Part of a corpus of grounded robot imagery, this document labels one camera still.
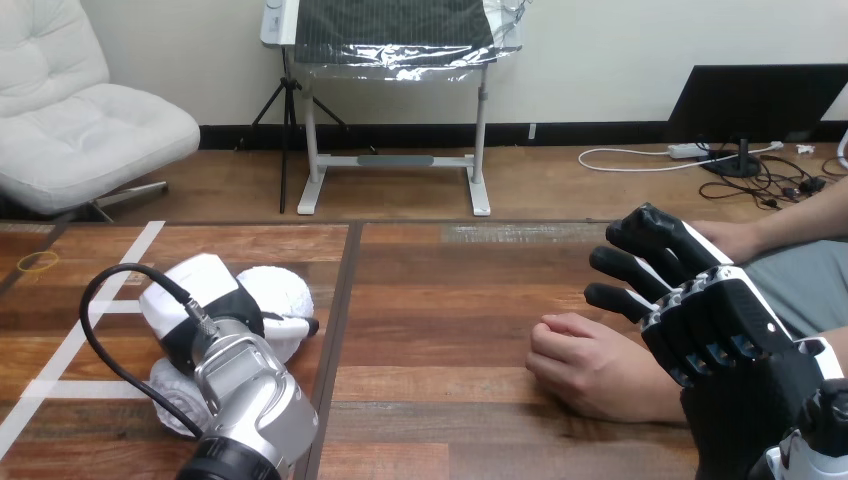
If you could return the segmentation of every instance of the black monitor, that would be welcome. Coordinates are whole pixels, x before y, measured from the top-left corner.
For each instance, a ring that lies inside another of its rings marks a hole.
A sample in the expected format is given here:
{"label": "black monitor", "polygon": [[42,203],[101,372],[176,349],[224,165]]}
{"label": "black monitor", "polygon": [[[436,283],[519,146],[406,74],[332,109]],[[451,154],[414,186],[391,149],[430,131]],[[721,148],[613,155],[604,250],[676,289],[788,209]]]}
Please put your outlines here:
{"label": "black monitor", "polygon": [[749,142],[809,139],[846,83],[848,64],[697,65],[668,119],[666,140],[736,143],[736,158],[702,166],[720,175],[750,177],[759,173],[760,164],[748,155]]}

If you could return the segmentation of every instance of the rubber band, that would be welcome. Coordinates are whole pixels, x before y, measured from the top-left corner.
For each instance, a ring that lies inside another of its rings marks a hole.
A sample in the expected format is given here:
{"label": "rubber band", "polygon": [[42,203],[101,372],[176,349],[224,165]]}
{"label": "rubber band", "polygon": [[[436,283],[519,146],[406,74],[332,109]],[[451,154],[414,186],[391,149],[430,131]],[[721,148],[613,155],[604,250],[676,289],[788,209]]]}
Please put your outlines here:
{"label": "rubber band", "polygon": [[[51,263],[47,264],[46,266],[39,267],[39,268],[24,268],[24,267],[22,267],[22,266],[21,266],[21,265],[23,265],[23,263],[24,263],[25,261],[27,261],[27,260],[29,260],[30,258],[35,257],[35,256],[37,256],[37,255],[52,255],[52,256],[53,256],[53,262],[51,262]],[[26,257],[24,257],[24,258],[22,258],[22,259],[18,260],[18,265],[17,265],[17,267],[18,267],[18,271],[19,271],[19,272],[23,272],[23,273],[37,273],[37,272],[43,272],[43,271],[47,270],[48,268],[52,267],[53,265],[56,265],[57,263],[59,263],[59,255],[57,255],[57,254],[56,254],[56,252],[44,251],[44,252],[35,252],[35,253],[30,253],[30,254],[29,254],[29,255],[27,255]]]}

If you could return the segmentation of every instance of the power strip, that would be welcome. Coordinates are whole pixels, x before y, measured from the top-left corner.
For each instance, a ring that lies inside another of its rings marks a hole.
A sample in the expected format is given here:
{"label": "power strip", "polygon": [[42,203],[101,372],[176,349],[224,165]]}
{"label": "power strip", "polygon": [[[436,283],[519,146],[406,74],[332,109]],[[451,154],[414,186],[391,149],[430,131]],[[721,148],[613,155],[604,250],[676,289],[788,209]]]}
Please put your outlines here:
{"label": "power strip", "polygon": [[675,160],[703,157],[705,155],[707,155],[707,152],[694,143],[681,143],[680,145],[668,146],[668,156]]}

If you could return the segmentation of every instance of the white tape line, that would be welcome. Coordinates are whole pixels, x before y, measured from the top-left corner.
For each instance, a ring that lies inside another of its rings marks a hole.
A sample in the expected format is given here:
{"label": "white tape line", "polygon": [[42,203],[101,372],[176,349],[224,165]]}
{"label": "white tape line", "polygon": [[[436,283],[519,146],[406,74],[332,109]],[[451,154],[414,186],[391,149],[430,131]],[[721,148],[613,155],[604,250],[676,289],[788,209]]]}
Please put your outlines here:
{"label": "white tape line", "polygon": [[[165,222],[148,223],[138,238],[135,239],[132,246],[130,246],[130,249],[127,250],[126,255],[124,255],[120,263],[138,262],[141,260],[144,252],[150,248],[153,240],[156,239],[156,235],[159,234],[164,225]],[[118,294],[118,291],[129,275],[130,272],[121,272],[109,277],[103,282],[103,287],[94,296],[93,301],[105,305],[114,300],[115,295]],[[92,328],[97,325],[101,316],[103,316],[103,312],[91,312],[89,319],[91,320]],[[15,404],[9,415],[0,424],[0,460],[9,452],[12,444],[18,439],[18,436],[27,426],[30,419],[32,419],[32,416],[35,415],[35,411],[38,410],[41,402],[44,401],[45,397],[43,393],[53,390],[55,383],[65,373],[65,369],[71,364],[71,361],[77,352],[79,352],[79,349],[82,348],[84,342],[85,335],[82,332],[82,325],[77,320],[74,328],[65,337],[65,340],[56,350],[56,353],[53,354],[47,365],[41,369],[41,373],[35,377],[35,380],[30,382],[21,395],[22,398],[18,400],[18,403]]]}
{"label": "white tape line", "polygon": [[123,380],[59,380],[34,381],[34,388],[24,392],[24,398],[56,398],[63,400],[106,400],[147,398],[147,395]]}
{"label": "white tape line", "polygon": [[141,313],[138,300],[112,300],[111,302],[91,302],[91,314],[100,313]]}

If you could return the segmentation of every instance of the human hand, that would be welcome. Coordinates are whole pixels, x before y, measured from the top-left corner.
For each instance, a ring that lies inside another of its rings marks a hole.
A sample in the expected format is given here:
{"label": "human hand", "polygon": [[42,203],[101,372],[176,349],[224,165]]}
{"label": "human hand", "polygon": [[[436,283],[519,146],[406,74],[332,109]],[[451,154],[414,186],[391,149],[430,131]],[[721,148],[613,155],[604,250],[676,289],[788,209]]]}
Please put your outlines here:
{"label": "human hand", "polygon": [[740,264],[762,253],[762,235],[755,223],[692,222],[692,226],[719,250]]}
{"label": "human hand", "polygon": [[582,415],[617,422],[682,422],[680,386],[650,352],[575,313],[547,315],[530,335],[526,367]]}

